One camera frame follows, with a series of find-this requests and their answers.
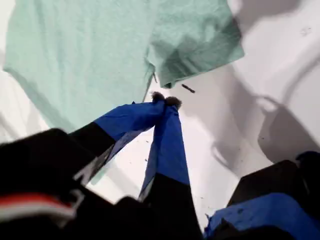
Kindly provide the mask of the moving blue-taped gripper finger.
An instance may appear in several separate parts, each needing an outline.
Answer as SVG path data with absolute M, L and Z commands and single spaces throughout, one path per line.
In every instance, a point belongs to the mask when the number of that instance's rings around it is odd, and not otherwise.
M 69 135 L 108 162 L 139 134 L 153 128 L 161 119 L 165 105 L 165 97 L 153 92 L 151 102 L 118 106 Z

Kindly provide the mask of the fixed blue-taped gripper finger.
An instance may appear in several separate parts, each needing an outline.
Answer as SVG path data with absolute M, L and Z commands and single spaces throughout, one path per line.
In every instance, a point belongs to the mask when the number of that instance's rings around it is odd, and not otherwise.
M 156 213 L 159 226 L 198 231 L 179 118 L 182 102 L 169 96 L 164 103 L 164 113 L 154 127 L 139 200 Z

